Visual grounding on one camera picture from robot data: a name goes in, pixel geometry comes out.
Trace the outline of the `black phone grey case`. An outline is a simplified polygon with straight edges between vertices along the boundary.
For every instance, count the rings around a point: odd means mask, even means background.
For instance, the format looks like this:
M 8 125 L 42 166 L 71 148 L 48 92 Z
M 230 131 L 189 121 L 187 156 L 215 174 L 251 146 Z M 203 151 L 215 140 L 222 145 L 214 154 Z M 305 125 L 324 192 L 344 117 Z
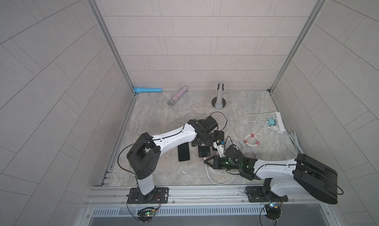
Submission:
M 179 162 L 187 162 L 190 160 L 190 149 L 189 143 L 180 144 L 177 147 L 178 150 L 178 161 Z

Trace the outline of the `black phone pink case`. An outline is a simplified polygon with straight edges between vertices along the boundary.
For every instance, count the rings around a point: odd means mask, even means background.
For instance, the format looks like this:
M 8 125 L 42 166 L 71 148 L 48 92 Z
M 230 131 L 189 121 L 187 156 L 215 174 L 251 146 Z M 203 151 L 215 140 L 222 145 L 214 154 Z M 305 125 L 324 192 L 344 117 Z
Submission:
M 211 156 L 211 150 L 209 146 L 197 146 L 198 147 L 198 157 L 207 158 Z
M 223 131 L 218 131 L 218 130 L 214 131 L 214 133 L 213 133 L 213 147 L 212 147 L 213 151 L 218 151 L 217 147 L 220 145 L 223 146 L 225 144 L 224 137 L 225 137 L 225 134 Z

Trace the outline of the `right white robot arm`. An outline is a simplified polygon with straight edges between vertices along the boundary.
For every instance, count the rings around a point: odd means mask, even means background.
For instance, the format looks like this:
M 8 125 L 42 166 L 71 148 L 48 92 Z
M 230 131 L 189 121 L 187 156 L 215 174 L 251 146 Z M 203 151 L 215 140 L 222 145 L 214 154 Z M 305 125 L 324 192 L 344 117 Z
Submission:
M 223 157 L 207 158 L 204 163 L 215 170 L 237 170 L 249 181 L 263 180 L 258 187 L 246 187 L 250 202 L 287 202 L 289 195 L 310 195 L 327 203 L 337 204 L 337 172 L 306 154 L 287 161 L 263 161 L 246 157 L 236 147 L 226 149 Z

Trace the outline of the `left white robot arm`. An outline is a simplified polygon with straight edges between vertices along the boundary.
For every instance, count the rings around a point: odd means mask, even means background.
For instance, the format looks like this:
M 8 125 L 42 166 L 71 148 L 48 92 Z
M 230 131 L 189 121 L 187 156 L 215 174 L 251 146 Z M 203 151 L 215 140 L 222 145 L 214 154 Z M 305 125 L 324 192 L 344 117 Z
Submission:
M 175 147 L 191 142 L 210 146 L 213 144 L 212 131 L 216 128 L 218 128 L 216 120 L 208 116 L 205 119 L 189 120 L 182 127 L 164 134 L 153 136 L 147 132 L 141 134 L 126 155 L 138 184 L 138 188 L 130 196 L 137 196 L 139 203 L 153 203 L 159 195 L 154 184 L 153 172 L 160 156 Z

